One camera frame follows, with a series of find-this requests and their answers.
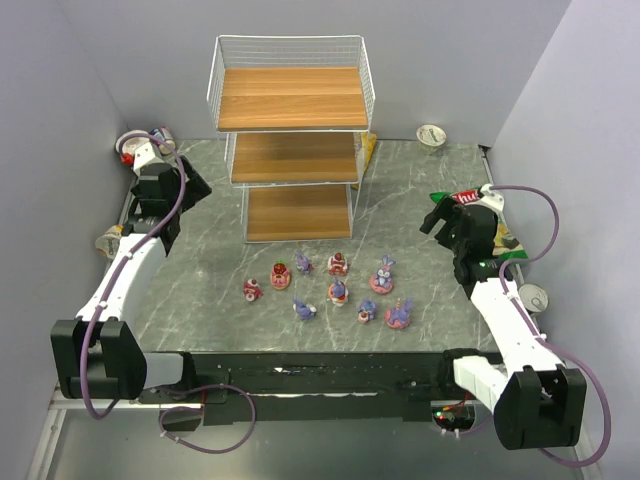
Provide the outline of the purple bunny red bow toy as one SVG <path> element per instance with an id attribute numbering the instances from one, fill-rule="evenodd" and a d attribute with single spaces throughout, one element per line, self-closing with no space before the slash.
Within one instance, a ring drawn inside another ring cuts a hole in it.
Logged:
<path id="1" fill-rule="evenodd" d="M 301 252 L 295 254 L 296 268 L 301 274 L 310 274 L 313 270 L 313 264 L 310 259 Z"/>

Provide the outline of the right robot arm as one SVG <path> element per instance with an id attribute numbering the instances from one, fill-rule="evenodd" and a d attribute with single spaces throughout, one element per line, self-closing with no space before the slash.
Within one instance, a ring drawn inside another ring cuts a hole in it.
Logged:
<path id="1" fill-rule="evenodd" d="M 454 277 L 489 327 L 502 357 L 495 366 L 479 354 L 458 351 L 448 376 L 493 415 L 509 450 L 569 447 L 580 437 L 587 384 L 542 344 L 507 263 L 494 256 L 498 215 L 482 203 L 443 197 L 420 230 L 433 233 L 453 254 Z"/>

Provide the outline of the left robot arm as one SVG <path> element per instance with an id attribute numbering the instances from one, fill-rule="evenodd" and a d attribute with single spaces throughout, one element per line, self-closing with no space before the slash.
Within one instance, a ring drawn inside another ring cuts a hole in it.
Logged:
<path id="1" fill-rule="evenodd" d="M 188 160 L 142 168 L 119 249 L 96 292 L 72 320 L 59 320 L 51 344 L 62 394 L 133 400 L 143 390 L 194 375 L 185 354 L 145 353 L 132 332 L 151 280 L 180 233 L 180 216 L 211 188 Z"/>

